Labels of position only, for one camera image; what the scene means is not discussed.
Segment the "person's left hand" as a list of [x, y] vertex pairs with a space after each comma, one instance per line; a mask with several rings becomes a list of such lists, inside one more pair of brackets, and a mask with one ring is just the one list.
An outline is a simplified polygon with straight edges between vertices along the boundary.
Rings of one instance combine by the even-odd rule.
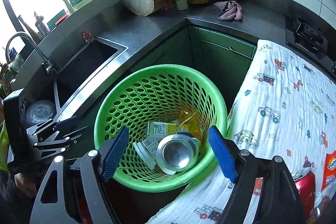
[[14, 176], [14, 181], [20, 194], [27, 198], [34, 198], [37, 194], [37, 187], [33, 180], [19, 173]]

